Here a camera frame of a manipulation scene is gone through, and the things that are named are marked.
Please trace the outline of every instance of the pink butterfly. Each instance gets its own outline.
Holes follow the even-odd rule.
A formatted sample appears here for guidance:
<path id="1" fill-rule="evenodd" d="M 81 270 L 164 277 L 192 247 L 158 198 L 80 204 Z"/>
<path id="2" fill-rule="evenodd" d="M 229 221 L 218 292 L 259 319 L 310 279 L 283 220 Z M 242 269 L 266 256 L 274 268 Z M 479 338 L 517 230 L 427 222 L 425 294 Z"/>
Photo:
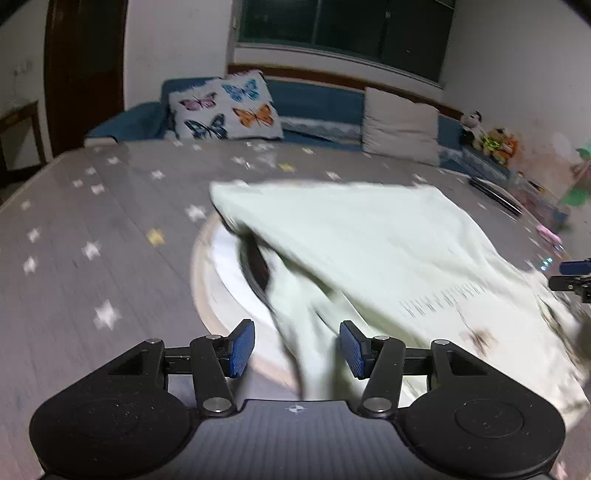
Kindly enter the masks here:
<path id="1" fill-rule="evenodd" d="M 203 98 L 193 97 L 192 100 L 181 100 L 179 103 L 187 110 L 199 110 L 200 108 L 213 108 L 216 106 L 215 97 L 217 93 L 208 93 Z"/>

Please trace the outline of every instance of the butterfly pillow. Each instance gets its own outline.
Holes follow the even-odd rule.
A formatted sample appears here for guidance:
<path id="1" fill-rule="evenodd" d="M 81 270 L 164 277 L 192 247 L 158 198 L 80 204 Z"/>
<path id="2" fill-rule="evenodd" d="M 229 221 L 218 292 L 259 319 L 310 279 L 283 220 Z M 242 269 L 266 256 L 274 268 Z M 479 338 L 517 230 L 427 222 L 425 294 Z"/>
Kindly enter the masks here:
<path id="1" fill-rule="evenodd" d="M 228 138 L 283 138 L 281 121 L 261 72 L 230 75 L 220 81 L 217 91 Z"/>
<path id="2" fill-rule="evenodd" d="M 168 97 L 174 117 L 174 130 L 179 138 L 227 138 L 225 115 L 220 113 L 217 97 L 220 79 Z"/>

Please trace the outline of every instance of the white towel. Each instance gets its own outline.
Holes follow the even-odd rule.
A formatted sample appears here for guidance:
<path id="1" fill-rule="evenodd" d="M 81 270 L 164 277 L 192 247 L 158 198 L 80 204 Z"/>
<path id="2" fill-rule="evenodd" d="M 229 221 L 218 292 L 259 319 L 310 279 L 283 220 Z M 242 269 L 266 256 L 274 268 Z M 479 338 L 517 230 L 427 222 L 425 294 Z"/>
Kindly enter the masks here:
<path id="1" fill-rule="evenodd" d="M 553 403 L 567 426 L 588 407 L 571 338 L 577 323 L 541 274 L 504 260 L 472 218 L 439 190 L 371 184 L 212 184 L 235 231 L 249 229 L 271 270 L 274 319 L 297 359 L 303 397 L 359 391 L 336 348 L 342 320 L 408 347 L 448 339 Z M 426 391 L 406 378 L 401 404 Z"/>

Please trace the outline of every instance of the blue butterfly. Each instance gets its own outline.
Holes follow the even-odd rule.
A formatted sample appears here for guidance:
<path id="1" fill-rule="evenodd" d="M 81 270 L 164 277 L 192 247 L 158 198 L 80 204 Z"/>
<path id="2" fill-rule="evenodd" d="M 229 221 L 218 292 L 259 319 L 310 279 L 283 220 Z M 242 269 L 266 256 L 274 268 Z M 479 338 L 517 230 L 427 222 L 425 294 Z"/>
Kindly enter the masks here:
<path id="1" fill-rule="evenodd" d="M 230 94 L 230 98 L 236 102 L 242 102 L 242 95 L 246 95 L 250 100 L 257 100 L 259 93 L 256 91 L 256 80 L 250 79 L 244 84 L 244 88 L 234 85 L 222 85 L 222 88 Z"/>
<path id="2" fill-rule="evenodd" d="M 185 125 L 193 131 L 195 138 L 206 138 L 208 134 L 209 138 L 213 138 L 214 135 L 220 139 L 228 138 L 228 131 L 224 128 L 226 117 L 223 113 L 213 117 L 209 126 L 195 120 L 185 120 Z"/>

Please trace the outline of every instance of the blue gripper pad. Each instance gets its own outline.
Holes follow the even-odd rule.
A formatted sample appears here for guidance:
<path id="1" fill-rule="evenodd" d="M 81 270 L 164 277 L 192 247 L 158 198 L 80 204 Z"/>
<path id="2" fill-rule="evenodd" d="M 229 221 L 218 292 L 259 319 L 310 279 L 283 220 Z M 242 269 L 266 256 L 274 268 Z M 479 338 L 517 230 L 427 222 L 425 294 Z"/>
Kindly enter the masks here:
<path id="1" fill-rule="evenodd" d="M 340 324 L 339 343 L 340 351 L 345 356 L 345 360 L 347 360 L 353 376 L 355 378 L 365 378 L 363 375 L 365 360 L 361 356 L 361 347 L 344 323 Z"/>
<path id="2" fill-rule="evenodd" d="M 591 262 L 581 260 L 578 262 L 562 262 L 560 273 L 563 275 L 589 275 L 591 273 Z"/>
<path id="3" fill-rule="evenodd" d="M 238 378 L 244 372 L 252 349 L 255 347 L 255 324 L 248 323 L 246 328 L 234 340 L 230 355 L 230 378 Z"/>

